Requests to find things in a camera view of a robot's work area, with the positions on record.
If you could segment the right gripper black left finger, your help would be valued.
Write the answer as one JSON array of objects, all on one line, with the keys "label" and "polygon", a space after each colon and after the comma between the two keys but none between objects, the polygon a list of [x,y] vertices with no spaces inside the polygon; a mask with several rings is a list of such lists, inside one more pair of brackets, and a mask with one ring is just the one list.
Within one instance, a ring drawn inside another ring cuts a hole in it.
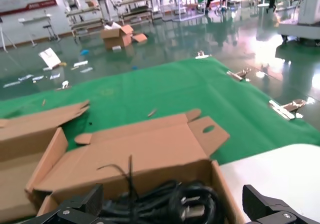
[{"label": "right gripper black left finger", "polygon": [[47,196],[34,218],[35,223],[98,223],[102,209],[104,191],[102,184],[96,184],[87,194],[74,196],[58,204]]}]

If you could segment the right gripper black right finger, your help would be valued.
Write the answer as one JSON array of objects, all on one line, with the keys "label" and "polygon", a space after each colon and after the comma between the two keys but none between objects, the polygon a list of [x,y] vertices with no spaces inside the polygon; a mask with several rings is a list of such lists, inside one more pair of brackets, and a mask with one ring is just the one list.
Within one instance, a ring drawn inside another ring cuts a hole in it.
[{"label": "right gripper black right finger", "polygon": [[250,223],[317,224],[317,221],[297,213],[283,200],[262,195],[252,185],[246,184],[242,189],[242,207]]}]

